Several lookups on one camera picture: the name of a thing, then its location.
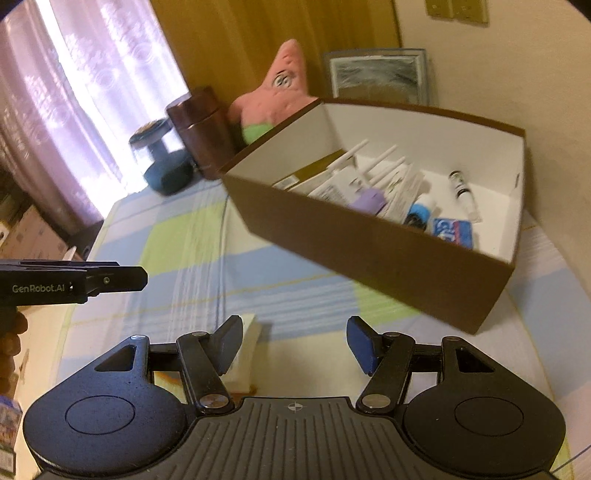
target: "metal screw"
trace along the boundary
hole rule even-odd
[[[222,408],[225,407],[230,403],[230,400],[225,395],[221,395],[219,393],[210,393],[209,395],[204,395],[199,399],[199,403],[203,405],[205,408]]]
[[[379,393],[372,393],[366,395],[361,399],[361,403],[367,408],[385,408],[390,405],[390,399],[386,395]]]

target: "purple cap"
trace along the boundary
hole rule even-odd
[[[367,189],[361,192],[359,198],[349,204],[353,210],[365,212],[370,215],[377,215],[379,211],[386,206],[386,198],[382,190]]]

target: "open box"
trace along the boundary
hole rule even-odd
[[[448,175],[461,170],[483,222],[469,250],[417,229],[272,185],[363,139],[419,166],[439,217],[466,219]],[[335,272],[475,333],[514,270],[524,192],[525,132],[448,110],[317,100],[241,151],[223,183],[248,229]]]

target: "sheer pink curtain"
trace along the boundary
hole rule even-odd
[[[25,0],[0,24],[0,163],[70,233],[144,187],[127,146],[187,92],[148,0]]]

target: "ribbed black surface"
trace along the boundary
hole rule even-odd
[[[60,477],[44,473],[43,480]],[[197,422],[187,441],[129,480],[451,480],[417,457],[385,418],[345,398],[247,398]],[[551,478],[547,474],[531,480]]]

